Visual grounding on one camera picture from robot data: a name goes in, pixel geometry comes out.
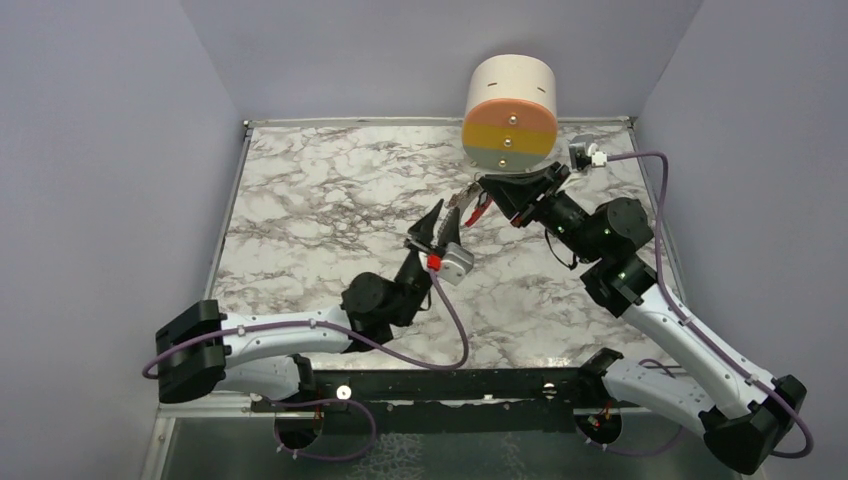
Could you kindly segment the silver spiral keyring holder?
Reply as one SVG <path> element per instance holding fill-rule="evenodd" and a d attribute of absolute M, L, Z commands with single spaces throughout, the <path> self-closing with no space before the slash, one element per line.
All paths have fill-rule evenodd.
<path fill-rule="evenodd" d="M 445 208 L 448 210 L 456 208 L 460 213 L 463 213 L 469 208 L 474 209 L 480 199 L 486 201 L 487 193 L 477 181 L 472 181 L 454 193 L 446 202 Z"/>

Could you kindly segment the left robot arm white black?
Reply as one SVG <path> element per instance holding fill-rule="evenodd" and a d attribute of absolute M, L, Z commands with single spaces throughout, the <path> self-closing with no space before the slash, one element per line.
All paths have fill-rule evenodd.
<path fill-rule="evenodd" d="M 463 210 L 438 202 L 407 232 L 407 256 L 392 279 L 373 272 L 354 277 L 339 303 L 313 311 L 255 315 L 222 311 L 214 299 L 199 300 L 154 336 L 156 355 L 142 369 L 157 383 L 162 404 L 185 403 L 215 391 L 278 398 L 298 411 L 313 401 L 309 355 L 381 351 L 407 364 L 437 364 L 388 347 L 395 328 L 408 327 L 438 296 L 460 335 L 465 364 L 468 335 L 444 283 L 456 285 L 471 271 L 473 256 L 461 244 Z"/>

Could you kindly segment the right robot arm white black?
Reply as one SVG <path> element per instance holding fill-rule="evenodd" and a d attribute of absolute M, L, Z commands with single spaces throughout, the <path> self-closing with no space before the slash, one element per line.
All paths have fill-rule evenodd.
<path fill-rule="evenodd" d="M 651 338 L 689 374 L 683 382 L 603 350 L 577 380 L 579 398 L 645 407 L 698 434 L 726 467 L 755 473 L 798 425 L 806 397 L 795 377 L 777 377 L 707 327 L 664 282 L 640 249 L 654 236 L 642 204 L 618 197 L 588 212 L 565 191 L 560 164 L 532 173 L 489 174 L 479 185 L 510 224 L 532 223 L 587 265 L 582 282 L 592 300 Z"/>

